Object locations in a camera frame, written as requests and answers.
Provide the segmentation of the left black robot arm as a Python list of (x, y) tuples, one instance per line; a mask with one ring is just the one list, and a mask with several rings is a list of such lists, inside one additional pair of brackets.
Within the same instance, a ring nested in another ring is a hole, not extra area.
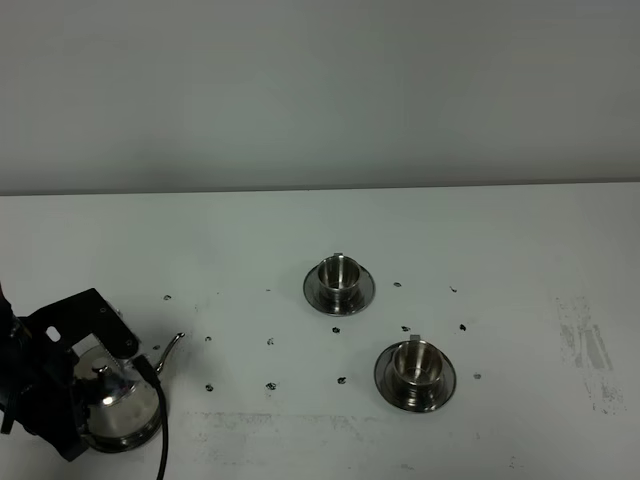
[(1, 298), (1, 433), (18, 424), (71, 462), (88, 449), (80, 433), (83, 404), (73, 367), (77, 357), (33, 335), (26, 319)]

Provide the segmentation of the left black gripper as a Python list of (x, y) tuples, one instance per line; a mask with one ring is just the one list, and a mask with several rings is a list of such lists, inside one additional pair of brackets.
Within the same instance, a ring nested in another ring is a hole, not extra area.
[(9, 333), (9, 425), (20, 424), (68, 462), (88, 449), (80, 433), (84, 401), (74, 376), (79, 357), (73, 350), (85, 337), (66, 332), (54, 342), (44, 331)]

